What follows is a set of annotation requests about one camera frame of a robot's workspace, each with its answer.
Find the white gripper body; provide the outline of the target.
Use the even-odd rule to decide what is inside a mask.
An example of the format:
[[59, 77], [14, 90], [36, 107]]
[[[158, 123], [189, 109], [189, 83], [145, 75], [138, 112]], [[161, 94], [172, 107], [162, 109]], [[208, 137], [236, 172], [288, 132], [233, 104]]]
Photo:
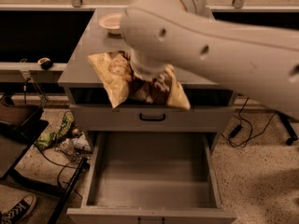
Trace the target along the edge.
[[157, 78], [166, 68], [167, 63], [147, 56], [144, 52], [131, 49], [130, 65], [135, 76], [146, 81]]

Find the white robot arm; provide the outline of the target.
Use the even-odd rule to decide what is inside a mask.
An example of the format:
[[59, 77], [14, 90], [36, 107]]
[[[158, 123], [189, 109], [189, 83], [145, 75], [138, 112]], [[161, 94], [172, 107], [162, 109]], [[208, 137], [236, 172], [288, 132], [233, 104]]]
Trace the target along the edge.
[[134, 0], [121, 17], [134, 71], [155, 77], [170, 63], [299, 119], [299, 34], [205, 12], [206, 0]]

